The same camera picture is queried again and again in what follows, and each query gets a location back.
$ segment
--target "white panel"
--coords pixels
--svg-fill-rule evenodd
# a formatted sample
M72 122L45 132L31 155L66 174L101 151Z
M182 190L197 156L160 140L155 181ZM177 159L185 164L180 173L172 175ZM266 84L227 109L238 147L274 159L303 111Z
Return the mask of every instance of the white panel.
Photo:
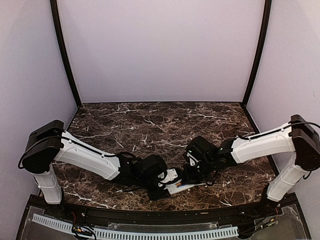
M317 0L272 2L263 55L248 104L261 131L289 121L294 114L320 123L319 13ZM275 160L282 169L289 158L281 154ZM315 240L320 240L319 189L320 170L295 188Z
M241 101L264 0L60 0L83 102Z
M18 169L31 131L76 104L65 74L48 0L0 1L0 239L15 239L32 175Z

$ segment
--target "black vertical post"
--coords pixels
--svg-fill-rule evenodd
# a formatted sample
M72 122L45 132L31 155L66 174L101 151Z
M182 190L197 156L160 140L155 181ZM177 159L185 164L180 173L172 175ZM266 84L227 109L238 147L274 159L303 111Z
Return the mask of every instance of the black vertical post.
M263 10L263 17L262 17L262 23L261 23L261 29L260 29L260 35L258 40L258 45L256 47L255 56L253 60L253 65L249 77L248 84L246 86L245 94L242 100L242 104L246 107L252 92L252 89L254 87L254 83L256 80L262 52L265 45L266 35L267 35L267 29L268 29L268 23L269 23L269 17L270 17L270 11L271 11L271 2L272 0L265 0L264 2L264 10Z
M70 85L70 88L71 88L71 91L73 94L73 98L75 100L77 107L79 108L79 107L81 107L82 103L81 103L80 96L79 96L79 93L77 90L74 76L72 74L72 70L71 70L71 66L70 66L70 62L69 62L69 58L68 58L68 54L67 54L65 40L64 40L64 36L62 33L62 28L61 28L57 0L50 0L50 5L51 5L51 12L52 12L52 18L53 18L53 23L54 23L55 34L56 34L56 38L58 41L65 73L66 73L66 76L69 81L69 85Z

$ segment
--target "marble tabletop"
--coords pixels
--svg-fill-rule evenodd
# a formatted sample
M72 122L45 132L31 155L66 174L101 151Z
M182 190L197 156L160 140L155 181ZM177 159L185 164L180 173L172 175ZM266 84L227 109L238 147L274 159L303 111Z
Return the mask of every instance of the marble tabletop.
M254 133L239 103L136 102L83 104L68 131L109 153L131 152L163 157L168 167L182 167L188 142L203 136L219 146L223 140ZM53 163L65 200L91 207L135 211L185 211L236 206L260 200L274 179L266 157L226 168L214 186L196 186L171 198L150 201L143 189L125 186L63 162Z

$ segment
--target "white slotted strip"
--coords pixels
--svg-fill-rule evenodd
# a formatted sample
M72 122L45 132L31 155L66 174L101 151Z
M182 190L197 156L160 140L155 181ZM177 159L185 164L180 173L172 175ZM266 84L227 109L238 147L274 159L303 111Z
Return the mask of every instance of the white slotted strip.
M60 232L72 234L72 224L69 222L52 219L39 214L33 214L32 222ZM217 240L237 237L239 235L238 227L236 226L215 230L181 233L125 232L94 228L94 233L99 240Z

